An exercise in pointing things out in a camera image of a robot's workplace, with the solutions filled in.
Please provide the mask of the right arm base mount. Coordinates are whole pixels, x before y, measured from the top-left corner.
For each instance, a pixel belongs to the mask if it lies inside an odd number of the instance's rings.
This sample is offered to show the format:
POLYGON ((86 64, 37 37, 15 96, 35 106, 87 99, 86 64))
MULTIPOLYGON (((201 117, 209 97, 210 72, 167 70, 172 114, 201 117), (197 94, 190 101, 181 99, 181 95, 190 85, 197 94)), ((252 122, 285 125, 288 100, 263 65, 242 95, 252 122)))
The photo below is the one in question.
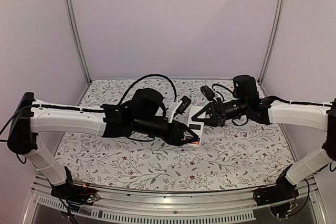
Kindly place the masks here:
POLYGON ((260 186, 253 192, 253 199, 257 206, 263 206, 289 200, 299 196, 296 186, 292 184, 279 184, 273 186, 260 186))

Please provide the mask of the right aluminium frame post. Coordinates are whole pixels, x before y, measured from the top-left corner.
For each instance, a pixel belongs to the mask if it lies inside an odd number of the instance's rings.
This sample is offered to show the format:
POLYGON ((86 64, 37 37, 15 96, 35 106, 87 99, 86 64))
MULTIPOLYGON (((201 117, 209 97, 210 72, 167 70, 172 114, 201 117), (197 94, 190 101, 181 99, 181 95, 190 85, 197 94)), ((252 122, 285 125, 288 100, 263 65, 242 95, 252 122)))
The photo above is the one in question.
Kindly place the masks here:
POLYGON ((261 70, 258 76, 258 83, 260 85, 262 85, 263 82, 265 81, 268 67, 271 61, 272 52, 274 50, 274 46, 276 43, 276 38, 277 38, 277 34, 278 34, 280 22, 281 22, 284 2, 285 0, 276 0, 275 13, 274 13, 273 21, 272 21, 271 31, 270 31, 264 59, 262 61, 261 70))

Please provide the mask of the left aluminium frame post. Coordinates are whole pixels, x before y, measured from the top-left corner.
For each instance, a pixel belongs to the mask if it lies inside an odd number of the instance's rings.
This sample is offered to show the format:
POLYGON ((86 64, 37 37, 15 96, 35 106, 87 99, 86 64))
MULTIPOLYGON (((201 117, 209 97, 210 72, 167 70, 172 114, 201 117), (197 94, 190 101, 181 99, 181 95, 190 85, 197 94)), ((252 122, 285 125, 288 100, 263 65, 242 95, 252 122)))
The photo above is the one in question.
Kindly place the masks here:
POLYGON ((82 73, 83 73, 83 76, 86 82, 90 84, 92 82, 92 78, 89 72, 89 67, 88 67, 85 54, 84 54, 84 50, 82 47, 80 34, 79 34, 77 22, 76 22, 74 6, 72 3, 72 0, 64 0, 64 2, 65 2, 66 12, 67 12, 68 20, 69 20, 70 31, 72 34, 73 43, 75 46, 79 64, 81 66, 81 70, 82 70, 82 73))

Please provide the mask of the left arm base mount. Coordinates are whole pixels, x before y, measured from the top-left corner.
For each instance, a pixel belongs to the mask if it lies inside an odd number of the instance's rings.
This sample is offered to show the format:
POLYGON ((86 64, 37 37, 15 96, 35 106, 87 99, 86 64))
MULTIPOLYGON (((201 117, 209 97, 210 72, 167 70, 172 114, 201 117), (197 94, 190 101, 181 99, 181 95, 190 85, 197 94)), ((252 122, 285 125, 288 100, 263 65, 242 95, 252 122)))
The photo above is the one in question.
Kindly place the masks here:
POLYGON ((51 184, 51 195, 75 205, 93 205, 100 199, 96 189, 91 188, 89 183, 74 185, 69 182, 54 186, 51 184))

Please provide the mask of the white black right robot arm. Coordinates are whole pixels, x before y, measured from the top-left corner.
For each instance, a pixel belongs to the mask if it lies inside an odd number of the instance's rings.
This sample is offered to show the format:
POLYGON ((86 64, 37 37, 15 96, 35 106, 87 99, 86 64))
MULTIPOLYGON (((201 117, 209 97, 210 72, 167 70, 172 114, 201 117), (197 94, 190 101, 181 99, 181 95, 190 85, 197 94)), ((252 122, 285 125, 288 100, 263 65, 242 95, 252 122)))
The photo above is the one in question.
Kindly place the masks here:
POLYGON ((256 80, 249 75, 233 78, 233 100, 223 102, 213 89, 201 87, 201 93, 209 103, 192 115, 194 122, 206 126, 223 126, 227 120, 246 119, 263 125, 288 124, 310 127, 326 132, 321 148, 284 169, 271 190, 276 201, 291 194, 292 187, 305 178, 321 171, 335 161, 335 102, 313 103, 287 101, 277 96, 260 98, 256 80))

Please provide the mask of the aluminium front rail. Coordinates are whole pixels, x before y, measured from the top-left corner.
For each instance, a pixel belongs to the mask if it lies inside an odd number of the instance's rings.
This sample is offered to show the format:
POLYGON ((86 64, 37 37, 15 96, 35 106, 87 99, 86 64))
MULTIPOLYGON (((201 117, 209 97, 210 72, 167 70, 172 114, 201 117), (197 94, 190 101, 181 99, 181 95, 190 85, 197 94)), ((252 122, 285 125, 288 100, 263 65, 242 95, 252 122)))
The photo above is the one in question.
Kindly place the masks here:
POLYGON ((20 223, 331 223, 314 178, 298 185, 291 201, 258 205, 253 187, 220 191, 144 191, 92 185, 99 200, 75 208, 51 195, 43 176, 36 176, 20 223))

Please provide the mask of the floral patterned table mat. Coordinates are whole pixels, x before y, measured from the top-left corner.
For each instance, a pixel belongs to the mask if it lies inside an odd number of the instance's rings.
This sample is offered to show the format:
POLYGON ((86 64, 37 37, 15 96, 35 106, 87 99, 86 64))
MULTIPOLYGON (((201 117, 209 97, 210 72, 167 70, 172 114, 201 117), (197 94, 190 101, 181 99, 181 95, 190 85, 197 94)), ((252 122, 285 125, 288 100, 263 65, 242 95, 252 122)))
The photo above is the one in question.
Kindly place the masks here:
POLYGON ((254 93, 233 97, 231 81, 96 80, 81 105, 102 132, 65 133, 55 159, 72 179, 149 191, 263 187, 293 163, 276 124, 249 118, 254 93))

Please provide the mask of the white remote control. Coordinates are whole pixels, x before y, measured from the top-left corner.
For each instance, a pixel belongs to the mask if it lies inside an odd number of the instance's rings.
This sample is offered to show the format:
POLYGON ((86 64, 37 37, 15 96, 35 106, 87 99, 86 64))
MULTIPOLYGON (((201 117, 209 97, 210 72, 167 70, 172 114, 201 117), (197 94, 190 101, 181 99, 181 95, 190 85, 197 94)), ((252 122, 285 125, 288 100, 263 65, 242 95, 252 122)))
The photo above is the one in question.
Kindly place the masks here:
POLYGON ((202 106, 196 106, 193 105, 190 108, 188 120, 187 120, 187 126, 198 136, 197 141, 193 141, 190 143, 187 143, 186 145, 193 146, 193 147, 199 147, 202 144, 202 135, 203 135, 203 129, 204 129, 204 123, 203 122, 196 122, 192 120, 192 116, 199 112, 203 107, 202 106))

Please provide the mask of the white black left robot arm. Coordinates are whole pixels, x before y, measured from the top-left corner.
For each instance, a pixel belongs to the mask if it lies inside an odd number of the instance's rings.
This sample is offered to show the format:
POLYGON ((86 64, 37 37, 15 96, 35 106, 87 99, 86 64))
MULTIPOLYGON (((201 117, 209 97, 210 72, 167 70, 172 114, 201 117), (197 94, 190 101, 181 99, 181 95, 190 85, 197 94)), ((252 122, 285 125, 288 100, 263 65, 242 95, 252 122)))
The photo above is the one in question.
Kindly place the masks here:
POLYGON ((151 88, 137 89, 130 100, 125 92, 117 104, 83 107, 46 103, 26 92, 14 114, 6 122, 8 138, 4 141, 15 154, 25 156, 67 200, 78 195, 71 183, 71 173, 38 140, 41 132, 85 133, 104 138, 129 138, 142 133, 162 139, 166 144, 181 146, 198 141, 198 135, 174 117, 190 105, 190 99, 175 98, 166 107, 163 95, 151 88))

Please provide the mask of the aluminium frame post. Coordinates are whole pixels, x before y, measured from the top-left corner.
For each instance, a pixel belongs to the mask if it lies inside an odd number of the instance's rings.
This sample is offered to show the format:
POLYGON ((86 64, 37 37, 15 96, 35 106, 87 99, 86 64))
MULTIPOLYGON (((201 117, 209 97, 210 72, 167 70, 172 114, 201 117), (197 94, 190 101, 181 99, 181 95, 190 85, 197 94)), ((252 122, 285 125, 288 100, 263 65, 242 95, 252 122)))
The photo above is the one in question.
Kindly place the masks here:
POLYGON ((65 2, 66 12, 67 12, 68 20, 69 20, 70 31, 72 34, 73 43, 75 46, 79 64, 81 66, 81 70, 82 70, 82 73, 83 73, 83 76, 86 82, 90 84, 92 82, 92 78, 89 72, 89 67, 88 67, 85 54, 84 54, 84 50, 82 47, 80 34, 79 34, 77 22, 76 22, 74 6, 72 3, 72 0, 64 0, 64 2, 65 2))
POLYGON ((270 31, 264 59, 262 61, 261 70, 258 76, 258 83, 260 85, 262 85, 263 82, 265 81, 268 67, 271 61, 272 52, 274 50, 274 46, 276 43, 276 38, 277 38, 277 34, 278 34, 280 22, 281 22, 284 2, 285 0, 276 0, 275 13, 274 13, 273 21, 272 21, 271 31, 270 31))

